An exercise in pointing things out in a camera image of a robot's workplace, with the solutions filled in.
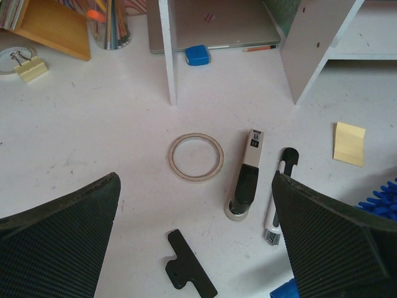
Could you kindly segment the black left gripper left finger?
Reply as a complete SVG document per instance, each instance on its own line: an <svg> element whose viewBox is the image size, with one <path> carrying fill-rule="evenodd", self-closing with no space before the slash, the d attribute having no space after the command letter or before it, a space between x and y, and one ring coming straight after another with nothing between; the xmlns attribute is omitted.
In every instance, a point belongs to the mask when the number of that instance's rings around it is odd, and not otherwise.
<svg viewBox="0 0 397 298"><path fill-rule="evenodd" d="M1 219L1 297L94 297L120 197L116 173Z"/></svg>

